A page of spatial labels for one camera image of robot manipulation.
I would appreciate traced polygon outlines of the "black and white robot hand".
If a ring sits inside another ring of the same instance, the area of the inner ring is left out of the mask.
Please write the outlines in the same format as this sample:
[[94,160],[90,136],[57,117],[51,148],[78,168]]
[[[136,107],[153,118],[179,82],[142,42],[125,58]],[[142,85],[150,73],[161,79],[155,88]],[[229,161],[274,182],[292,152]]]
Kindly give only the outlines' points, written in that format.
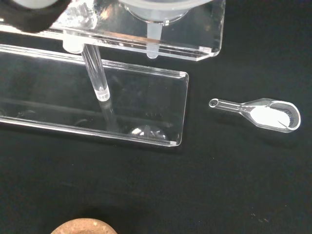
[[0,17],[23,32],[38,33],[48,29],[69,4],[69,0],[2,0]]

